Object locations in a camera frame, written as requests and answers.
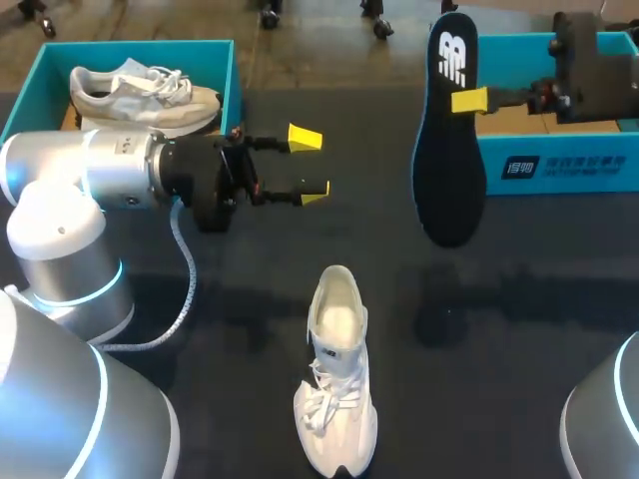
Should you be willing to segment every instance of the white shoelace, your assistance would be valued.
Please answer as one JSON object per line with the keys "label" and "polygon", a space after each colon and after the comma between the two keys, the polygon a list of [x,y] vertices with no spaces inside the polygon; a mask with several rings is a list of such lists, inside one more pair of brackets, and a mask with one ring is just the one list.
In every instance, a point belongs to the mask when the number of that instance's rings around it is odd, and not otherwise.
{"label": "white shoelace", "polygon": [[315,433],[322,434],[339,409],[355,409],[361,398],[361,375],[363,367],[357,365],[356,371],[347,378],[334,377],[321,370],[316,359],[310,364],[318,388],[304,406],[304,423]]}
{"label": "white shoelace", "polygon": [[149,79],[157,85],[156,88],[148,92],[143,92],[145,97],[157,96],[167,100],[183,98],[184,95],[191,96],[193,85],[186,75],[182,75],[180,70],[169,70],[164,67],[150,67]]}

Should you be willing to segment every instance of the insole logo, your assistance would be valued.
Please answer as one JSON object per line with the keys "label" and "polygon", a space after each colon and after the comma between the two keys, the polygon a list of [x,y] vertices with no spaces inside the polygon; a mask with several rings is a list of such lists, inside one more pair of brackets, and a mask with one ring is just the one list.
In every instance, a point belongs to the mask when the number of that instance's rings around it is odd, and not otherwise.
{"label": "insole logo", "polygon": [[466,68],[466,44],[461,37],[443,32],[439,37],[439,56],[443,59],[439,62],[439,73],[466,88],[466,76],[461,73]]}

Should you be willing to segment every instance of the teal shoe box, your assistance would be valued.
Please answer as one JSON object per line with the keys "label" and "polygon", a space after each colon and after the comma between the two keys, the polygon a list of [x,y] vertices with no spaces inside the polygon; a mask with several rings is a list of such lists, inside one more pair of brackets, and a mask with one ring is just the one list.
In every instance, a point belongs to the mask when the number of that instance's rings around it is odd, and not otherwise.
{"label": "teal shoe box", "polygon": [[0,144],[16,133],[60,129],[69,108],[69,75],[74,67],[109,72],[127,58],[147,67],[181,70],[194,85],[222,93],[222,134],[240,124],[242,89],[231,40],[47,43],[31,67]]}
{"label": "teal shoe box", "polygon": [[[479,37],[478,87],[529,88],[553,77],[552,33]],[[639,55],[625,33],[597,34],[603,55]],[[620,132],[480,135],[489,195],[639,192],[639,130]]]}

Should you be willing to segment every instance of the white braided cable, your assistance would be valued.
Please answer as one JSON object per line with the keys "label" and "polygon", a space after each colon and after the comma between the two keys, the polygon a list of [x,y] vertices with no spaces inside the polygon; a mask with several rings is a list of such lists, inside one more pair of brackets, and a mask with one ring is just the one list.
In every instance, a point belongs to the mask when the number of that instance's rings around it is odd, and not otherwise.
{"label": "white braided cable", "polygon": [[159,346],[164,343],[167,339],[169,339],[178,328],[182,325],[185,318],[189,314],[191,310],[191,305],[193,304],[193,299],[196,292],[196,284],[197,284],[197,271],[196,271],[196,263],[193,260],[193,256],[189,251],[189,247],[184,241],[182,237],[182,233],[180,232],[180,211],[183,209],[184,205],[181,200],[177,200],[173,207],[171,208],[171,231],[173,232],[173,238],[176,240],[176,244],[180,248],[180,251],[184,255],[184,259],[187,261],[187,266],[189,267],[189,288],[187,289],[187,297],[184,300],[184,304],[178,317],[174,321],[167,331],[162,334],[160,337],[154,339],[153,341],[144,342],[142,344],[100,344],[96,345],[98,349],[106,352],[114,352],[114,351],[147,351],[149,349],[153,349],[154,347]]}

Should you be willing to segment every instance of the shoe tongue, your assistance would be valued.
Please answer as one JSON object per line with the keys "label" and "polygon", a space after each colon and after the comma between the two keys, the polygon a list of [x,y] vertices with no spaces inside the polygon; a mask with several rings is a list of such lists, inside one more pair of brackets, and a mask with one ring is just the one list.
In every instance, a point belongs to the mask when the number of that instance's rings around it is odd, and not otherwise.
{"label": "shoe tongue", "polygon": [[111,81],[111,93],[115,92],[123,84],[129,84],[145,92],[151,92],[158,88],[158,83],[147,78],[134,77],[133,75],[115,75]]}
{"label": "shoe tongue", "polygon": [[322,340],[314,331],[312,331],[312,337],[316,358],[326,372],[344,378],[351,376],[357,370],[361,345],[354,348],[335,347]]}
{"label": "shoe tongue", "polygon": [[148,67],[145,67],[140,62],[136,62],[133,58],[127,59],[127,61],[124,62],[122,66],[117,70],[117,72],[121,75],[131,75],[133,77],[142,78],[147,76],[148,71]]}

